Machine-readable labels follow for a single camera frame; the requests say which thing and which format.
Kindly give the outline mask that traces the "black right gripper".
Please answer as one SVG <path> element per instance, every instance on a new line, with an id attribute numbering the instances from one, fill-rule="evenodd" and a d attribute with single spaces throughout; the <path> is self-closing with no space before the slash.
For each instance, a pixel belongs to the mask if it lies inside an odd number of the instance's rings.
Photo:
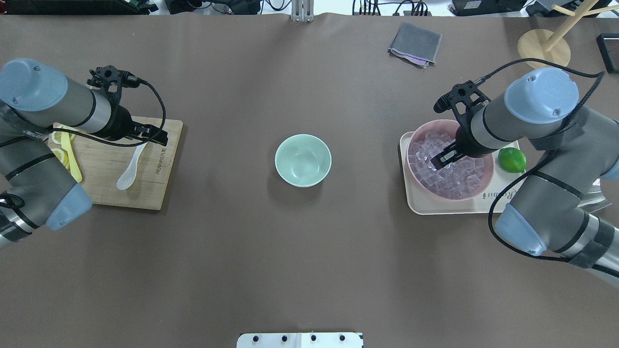
<path id="1" fill-rule="evenodd" d="M 446 148 L 434 156 L 430 163 L 436 170 L 441 170 L 464 156 L 482 158 L 493 152 L 493 148 L 488 148 L 475 139 L 471 129 L 459 127 L 456 131 L 456 150 Z"/>

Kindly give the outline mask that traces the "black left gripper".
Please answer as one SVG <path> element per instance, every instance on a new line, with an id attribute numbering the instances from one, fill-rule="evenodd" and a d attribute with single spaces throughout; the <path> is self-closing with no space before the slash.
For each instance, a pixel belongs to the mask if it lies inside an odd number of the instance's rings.
<path id="1" fill-rule="evenodd" d="M 111 118 L 111 125 L 107 128 L 107 139 L 118 141 L 123 138 L 144 140 L 163 147 L 168 145 L 168 132 L 154 125 L 141 125 L 133 121 L 131 113 L 126 108 L 117 106 Z"/>

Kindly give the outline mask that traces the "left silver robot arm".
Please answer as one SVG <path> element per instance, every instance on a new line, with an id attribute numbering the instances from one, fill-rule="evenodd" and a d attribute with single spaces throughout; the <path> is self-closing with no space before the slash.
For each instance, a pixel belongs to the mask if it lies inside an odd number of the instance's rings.
<path id="1" fill-rule="evenodd" d="M 148 81 L 111 65 L 90 74 L 82 85 L 30 58 L 3 66 L 0 164 L 9 189 L 1 193 L 1 247 L 41 226 L 57 231 L 91 208 L 88 194 L 47 144 L 55 124 L 104 145 L 119 146 L 123 138 L 136 146 L 167 145 L 163 126 L 133 121 L 121 105 L 122 89 L 149 86 Z"/>

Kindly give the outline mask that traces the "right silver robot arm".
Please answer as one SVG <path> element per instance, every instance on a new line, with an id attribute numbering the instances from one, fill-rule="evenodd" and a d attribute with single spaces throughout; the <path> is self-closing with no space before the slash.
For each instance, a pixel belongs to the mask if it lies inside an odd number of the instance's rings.
<path id="1" fill-rule="evenodd" d="M 479 90 L 489 74 L 453 86 L 434 110 L 453 111 L 456 139 L 432 163 L 440 169 L 529 140 L 543 155 L 500 192 L 520 183 L 497 220 L 498 198 L 491 204 L 491 235 L 522 256 L 590 271 L 616 286 L 618 228 L 580 207 L 595 180 L 618 178 L 618 121 L 585 104 L 604 75 L 543 61 L 493 101 Z"/>

